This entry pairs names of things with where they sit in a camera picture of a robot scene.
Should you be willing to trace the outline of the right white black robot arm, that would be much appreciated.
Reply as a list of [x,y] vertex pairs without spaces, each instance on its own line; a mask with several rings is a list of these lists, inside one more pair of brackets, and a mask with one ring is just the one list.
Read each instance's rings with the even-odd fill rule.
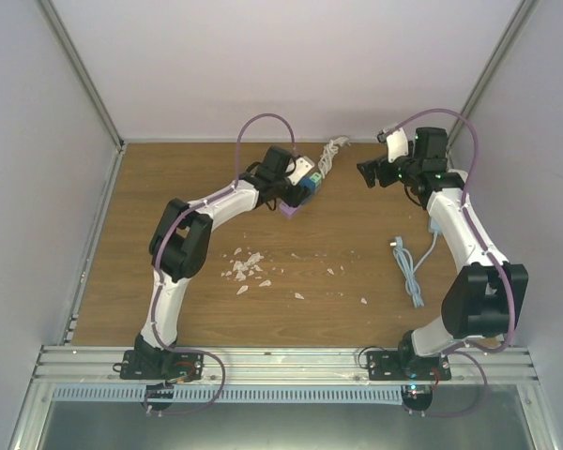
[[440,364],[441,354],[472,339],[503,336],[509,342],[529,275],[523,265],[509,262],[483,229],[464,191],[466,172],[448,167],[443,128],[419,127],[414,139],[401,128],[388,128],[378,140],[387,154],[358,164],[367,186],[402,183],[407,197],[444,235],[457,271],[439,317],[406,332],[396,350],[381,356],[406,379],[416,380]]

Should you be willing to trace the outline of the green plug adapter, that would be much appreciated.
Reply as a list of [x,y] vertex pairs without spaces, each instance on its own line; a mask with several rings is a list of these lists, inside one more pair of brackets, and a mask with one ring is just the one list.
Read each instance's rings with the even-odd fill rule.
[[310,177],[310,179],[318,187],[321,184],[323,177],[319,172],[316,172]]

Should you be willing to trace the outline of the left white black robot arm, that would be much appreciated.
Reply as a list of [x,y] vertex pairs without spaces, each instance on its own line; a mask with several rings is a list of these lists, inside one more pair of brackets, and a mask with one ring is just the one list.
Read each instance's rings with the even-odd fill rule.
[[155,379],[172,373],[168,351],[177,340],[177,321],[190,281],[205,264],[211,234],[229,220],[266,203],[300,205],[310,194],[300,180],[315,164],[278,146],[267,149],[229,186],[202,199],[169,201],[149,244],[154,286],[137,346],[148,350],[142,367]]

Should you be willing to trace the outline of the blue cube plug adapter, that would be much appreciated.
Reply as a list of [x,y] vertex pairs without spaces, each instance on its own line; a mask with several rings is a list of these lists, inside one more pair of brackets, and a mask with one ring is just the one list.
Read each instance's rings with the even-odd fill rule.
[[298,183],[302,188],[303,188],[303,198],[300,202],[300,204],[306,204],[308,203],[312,197],[314,195],[316,195],[318,193],[318,191],[320,190],[321,184],[317,187],[312,180],[310,179],[310,177],[303,177],[299,183]]

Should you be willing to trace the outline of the purple power strip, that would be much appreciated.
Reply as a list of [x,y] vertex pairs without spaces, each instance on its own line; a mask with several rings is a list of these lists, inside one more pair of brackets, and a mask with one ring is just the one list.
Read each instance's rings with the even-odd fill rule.
[[301,209],[303,205],[290,206],[286,202],[280,202],[278,205],[278,210],[286,217],[293,218]]

